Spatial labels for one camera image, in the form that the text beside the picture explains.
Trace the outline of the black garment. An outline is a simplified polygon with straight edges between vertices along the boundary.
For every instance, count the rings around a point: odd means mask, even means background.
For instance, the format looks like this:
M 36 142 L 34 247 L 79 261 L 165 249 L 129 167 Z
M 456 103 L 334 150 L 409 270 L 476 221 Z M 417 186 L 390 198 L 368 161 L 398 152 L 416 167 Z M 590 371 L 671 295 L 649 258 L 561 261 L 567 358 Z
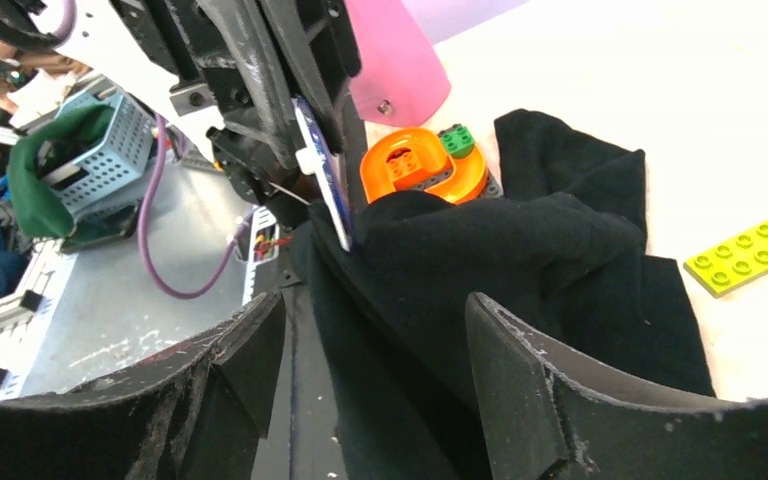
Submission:
M 358 215 L 350 251 L 323 203 L 295 232 L 352 479 L 490 477 L 467 338 L 476 294 L 624 373 L 715 393 L 677 262 L 647 252 L 645 152 L 538 111 L 494 128 L 501 196 L 387 195 Z

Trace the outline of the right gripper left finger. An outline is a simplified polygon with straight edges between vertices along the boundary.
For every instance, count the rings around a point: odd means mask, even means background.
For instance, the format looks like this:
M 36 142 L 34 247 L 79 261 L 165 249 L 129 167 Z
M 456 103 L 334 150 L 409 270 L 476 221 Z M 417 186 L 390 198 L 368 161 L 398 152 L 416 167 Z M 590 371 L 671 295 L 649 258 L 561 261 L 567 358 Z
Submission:
M 285 304 L 228 320 L 66 393 L 0 402 L 0 479 L 247 479 L 270 428 Z

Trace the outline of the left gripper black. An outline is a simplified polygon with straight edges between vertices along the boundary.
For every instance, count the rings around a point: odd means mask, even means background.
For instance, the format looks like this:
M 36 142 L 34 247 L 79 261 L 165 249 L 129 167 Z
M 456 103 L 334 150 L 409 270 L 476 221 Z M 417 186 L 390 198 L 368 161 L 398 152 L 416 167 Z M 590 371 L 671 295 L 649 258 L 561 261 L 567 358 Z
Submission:
M 339 155 L 350 211 L 367 205 L 358 173 L 366 132 L 349 91 L 361 60 L 345 1 L 111 5 L 148 59 L 176 77 L 168 96 L 180 118 L 211 108 L 224 117 L 226 126 L 198 127 L 190 139 L 210 142 L 205 157 L 244 200 L 303 203 L 292 196 L 299 175 L 287 172 L 306 147 L 301 104 Z

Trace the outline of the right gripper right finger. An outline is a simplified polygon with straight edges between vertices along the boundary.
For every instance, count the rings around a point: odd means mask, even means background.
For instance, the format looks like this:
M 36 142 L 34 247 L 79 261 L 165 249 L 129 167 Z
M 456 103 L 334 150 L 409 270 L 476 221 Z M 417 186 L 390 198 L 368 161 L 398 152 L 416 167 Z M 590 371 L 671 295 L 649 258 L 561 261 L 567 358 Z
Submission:
M 768 399 L 729 402 L 617 370 L 490 297 L 466 303 L 496 479 L 768 479 Z

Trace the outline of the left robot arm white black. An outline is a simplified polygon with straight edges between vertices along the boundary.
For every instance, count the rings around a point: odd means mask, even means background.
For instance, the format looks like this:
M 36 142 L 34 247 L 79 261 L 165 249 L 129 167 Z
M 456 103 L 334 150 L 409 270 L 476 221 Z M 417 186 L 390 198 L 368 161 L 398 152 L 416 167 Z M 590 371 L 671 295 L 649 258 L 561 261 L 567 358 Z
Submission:
M 284 224 L 322 199 L 352 216 L 363 153 L 343 1 L 0 1 L 0 40 L 85 63 L 217 160 Z

